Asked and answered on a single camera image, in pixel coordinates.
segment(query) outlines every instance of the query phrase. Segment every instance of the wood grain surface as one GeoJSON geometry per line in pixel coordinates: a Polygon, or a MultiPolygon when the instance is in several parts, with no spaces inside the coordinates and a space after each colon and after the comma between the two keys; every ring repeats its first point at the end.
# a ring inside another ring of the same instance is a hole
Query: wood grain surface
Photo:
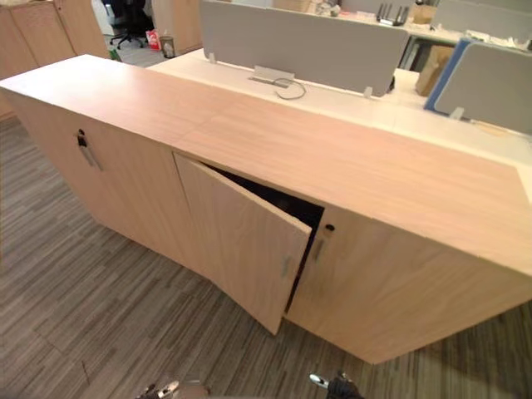
{"type": "Polygon", "coordinates": [[[532,207],[514,167],[249,97],[177,148],[532,275],[532,207]]]}
{"type": "Polygon", "coordinates": [[[314,242],[287,317],[367,362],[532,299],[531,278],[342,209],[325,209],[314,242]]]}
{"type": "Polygon", "coordinates": [[[311,228],[204,165],[175,162],[207,277],[277,333],[311,228]]]}
{"type": "Polygon", "coordinates": [[[39,66],[76,55],[53,2],[14,7],[11,14],[39,66]]]}
{"type": "Polygon", "coordinates": [[[532,209],[514,167],[97,57],[0,86],[532,275],[532,209]]]}
{"type": "Polygon", "coordinates": [[[28,97],[8,96],[32,138],[96,220],[205,274],[170,149],[28,97]],[[101,170],[90,166],[78,148],[79,129],[101,170]]]}
{"type": "Polygon", "coordinates": [[[37,68],[8,8],[0,7],[0,79],[37,68]]]}
{"type": "Polygon", "coordinates": [[[54,0],[53,3],[68,40],[78,56],[92,54],[109,58],[91,0],[54,0]]]}

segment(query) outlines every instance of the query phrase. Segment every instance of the gray partition panel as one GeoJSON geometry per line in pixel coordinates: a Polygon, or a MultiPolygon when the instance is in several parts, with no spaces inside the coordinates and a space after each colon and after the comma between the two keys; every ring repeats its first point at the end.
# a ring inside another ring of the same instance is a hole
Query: gray partition panel
{"type": "Polygon", "coordinates": [[[408,41],[395,27],[227,2],[200,4],[204,54],[242,67],[383,96],[408,41]]]}
{"type": "MultiPolygon", "coordinates": [[[[342,10],[349,12],[373,12],[377,13],[379,11],[379,6],[382,3],[392,4],[392,11],[397,10],[399,7],[412,7],[414,5],[414,0],[342,0],[342,10]]],[[[392,18],[395,17],[393,12],[390,14],[392,18]]]]}
{"type": "Polygon", "coordinates": [[[495,37],[514,37],[520,42],[532,38],[532,13],[461,0],[441,0],[431,24],[459,32],[470,29],[495,37]]]}
{"type": "Polygon", "coordinates": [[[532,12],[532,2],[530,0],[461,0],[462,2],[476,2],[486,6],[506,8],[507,10],[532,12]]]}
{"type": "Polygon", "coordinates": [[[441,91],[435,108],[532,134],[532,54],[471,43],[441,91]]]}

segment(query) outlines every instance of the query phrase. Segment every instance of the cabinet top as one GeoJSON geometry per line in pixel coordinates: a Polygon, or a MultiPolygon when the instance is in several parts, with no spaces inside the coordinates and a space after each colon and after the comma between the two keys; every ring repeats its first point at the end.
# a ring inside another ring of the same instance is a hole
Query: cabinet top
{"type": "Polygon", "coordinates": [[[92,56],[0,87],[532,275],[532,206],[512,166],[92,56]]]}

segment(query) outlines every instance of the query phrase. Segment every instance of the cardboard box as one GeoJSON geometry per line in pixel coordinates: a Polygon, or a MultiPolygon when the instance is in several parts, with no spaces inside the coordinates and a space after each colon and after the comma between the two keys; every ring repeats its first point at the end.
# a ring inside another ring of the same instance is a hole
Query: cardboard box
{"type": "Polygon", "coordinates": [[[417,94],[427,97],[431,93],[454,50],[454,47],[432,46],[425,67],[416,82],[417,94]]]}

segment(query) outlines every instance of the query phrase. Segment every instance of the open cabinet door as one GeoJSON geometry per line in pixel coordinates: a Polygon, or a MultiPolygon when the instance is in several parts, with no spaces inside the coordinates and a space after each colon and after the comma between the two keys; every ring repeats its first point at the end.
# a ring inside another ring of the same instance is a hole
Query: open cabinet door
{"type": "Polygon", "coordinates": [[[214,170],[174,157],[209,278],[275,334],[311,228],[214,170]]]}

